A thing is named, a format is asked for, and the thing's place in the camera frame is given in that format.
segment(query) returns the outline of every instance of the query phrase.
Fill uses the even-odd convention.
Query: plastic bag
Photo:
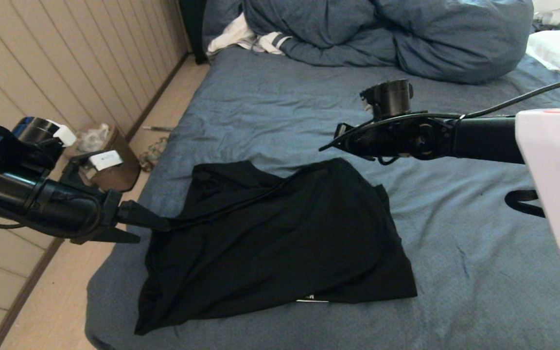
[[[100,151],[103,143],[109,134],[109,125],[101,124],[98,129],[89,129],[85,133],[79,135],[77,150],[82,153],[90,153]]]

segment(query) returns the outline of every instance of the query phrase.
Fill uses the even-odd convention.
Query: bed
[[[533,187],[523,165],[443,158],[382,167],[338,150],[318,152],[336,124],[369,118],[358,92],[408,78],[413,109],[468,112],[560,81],[525,56],[516,69],[469,86],[397,67],[314,67],[240,47],[220,51],[140,203],[180,213],[193,166],[251,161],[286,177],[300,166],[344,158],[382,184],[412,262],[418,297],[376,303],[290,303],[224,319],[188,321],[134,335],[147,277],[148,230],[118,244],[87,288],[87,338],[100,350],[181,349],[560,349],[560,253],[547,221],[505,205]],[[560,89],[505,109],[560,107]]]

